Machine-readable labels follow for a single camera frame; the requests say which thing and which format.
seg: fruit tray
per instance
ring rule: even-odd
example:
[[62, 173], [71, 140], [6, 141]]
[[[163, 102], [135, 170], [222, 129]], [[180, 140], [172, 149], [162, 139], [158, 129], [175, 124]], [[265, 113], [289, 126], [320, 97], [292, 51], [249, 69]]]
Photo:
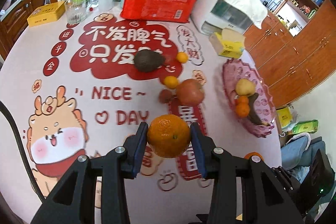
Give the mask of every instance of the fruit tray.
[[263, 123], [269, 125], [256, 125], [248, 118], [239, 118], [238, 116], [237, 119], [251, 134], [258, 138], [266, 138], [274, 128], [276, 116], [276, 109], [272, 102], [272, 96], [269, 94], [268, 86], [264, 84], [263, 78], [260, 77], [257, 70], [252, 69], [248, 63], [244, 63], [240, 59], [230, 59], [223, 65], [224, 92], [234, 113], [235, 99], [238, 96], [235, 91], [236, 84], [243, 78], [255, 83], [256, 92], [259, 96], [254, 102], [254, 111]]

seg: table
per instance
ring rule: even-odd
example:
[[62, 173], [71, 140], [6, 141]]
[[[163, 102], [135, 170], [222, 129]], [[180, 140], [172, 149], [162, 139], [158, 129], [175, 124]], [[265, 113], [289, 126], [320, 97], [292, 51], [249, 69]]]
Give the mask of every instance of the table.
[[[91, 12], [71, 26], [57, 22], [27, 28], [0, 72], [0, 100], [13, 115], [26, 156], [44, 195], [79, 155], [105, 155], [135, 133], [141, 121], [174, 113], [197, 121], [204, 133], [235, 156], [256, 151], [268, 166], [281, 165], [277, 129], [266, 138], [249, 134], [236, 120], [223, 92], [222, 65], [208, 37], [193, 23], [123, 20], [120, 8]], [[186, 51], [186, 64], [173, 61], [139, 73], [134, 53], [151, 48], [164, 55]], [[242, 60], [253, 66], [247, 52]], [[198, 108], [158, 102], [160, 79], [205, 76], [205, 99]], [[0, 115], [0, 191], [14, 213], [30, 222], [41, 205], [22, 163], [9, 124]], [[131, 223], [188, 223], [208, 213], [212, 181], [200, 178], [192, 148], [176, 159], [146, 149], [140, 174], [126, 180]], [[97, 183], [96, 206], [100, 206]], [[97, 208], [96, 218], [100, 216]]]

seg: yellow box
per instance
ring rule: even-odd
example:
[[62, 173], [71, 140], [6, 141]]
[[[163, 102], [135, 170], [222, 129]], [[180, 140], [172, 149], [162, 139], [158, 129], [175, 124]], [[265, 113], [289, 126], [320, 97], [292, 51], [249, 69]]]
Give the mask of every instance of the yellow box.
[[59, 20], [65, 11], [64, 1], [38, 7], [27, 18], [30, 27]]
[[223, 29], [222, 34], [215, 32], [209, 38], [216, 53], [220, 56], [240, 58], [245, 47], [245, 37], [231, 29]]

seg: heart drawing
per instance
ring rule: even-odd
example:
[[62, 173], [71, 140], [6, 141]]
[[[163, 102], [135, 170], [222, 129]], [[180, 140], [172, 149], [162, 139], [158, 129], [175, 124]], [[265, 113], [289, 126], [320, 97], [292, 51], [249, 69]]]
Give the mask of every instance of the heart drawing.
[[106, 110], [103, 112], [97, 112], [95, 119], [99, 124], [106, 124], [107, 120], [109, 119], [109, 113]]

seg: cartoon mouth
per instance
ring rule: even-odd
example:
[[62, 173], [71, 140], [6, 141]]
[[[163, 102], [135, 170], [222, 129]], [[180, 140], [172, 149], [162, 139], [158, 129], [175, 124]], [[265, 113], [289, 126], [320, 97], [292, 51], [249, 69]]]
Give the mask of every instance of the cartoon mouth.
[[52, 146], [56, 146], [56, 144], [57, 144], [57, 139], [56, 139], [55, 135], [52, 135], [52, 136], [51, 136], [50, 142], [51, 142], [51, 145], [52, 145]]

